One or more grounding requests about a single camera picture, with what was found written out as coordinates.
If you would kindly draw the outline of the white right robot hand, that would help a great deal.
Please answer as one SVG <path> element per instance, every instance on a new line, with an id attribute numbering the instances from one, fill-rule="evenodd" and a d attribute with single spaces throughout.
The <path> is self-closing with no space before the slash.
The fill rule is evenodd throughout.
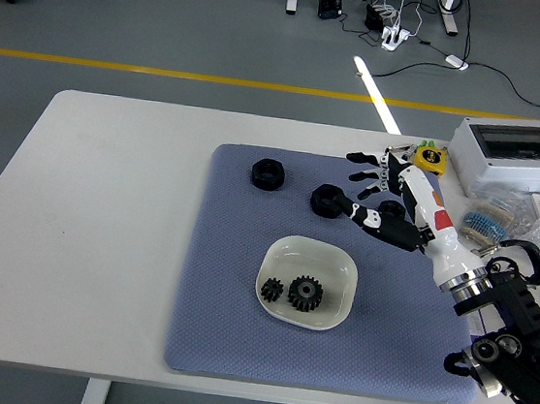
<path id="1" fill-rule="evenodd" d="M 371 179 L 359 195 L 390 191 L 403 199 L 409 219 L 372 210 L 338 194 L 334 201 L 358 227 L 379 240 L 406 251 L 420 250 L 432 261 L 433 281 L 441 290 L 457 290 L 487 276 L 482 260 L 459 242 L 458 232 L 442 198 L 415 165 L 402 161 L 393 152 L 348 153 L 352 163 L 372 164 L 372 170 L 353 173 L 351 181 Z"/>

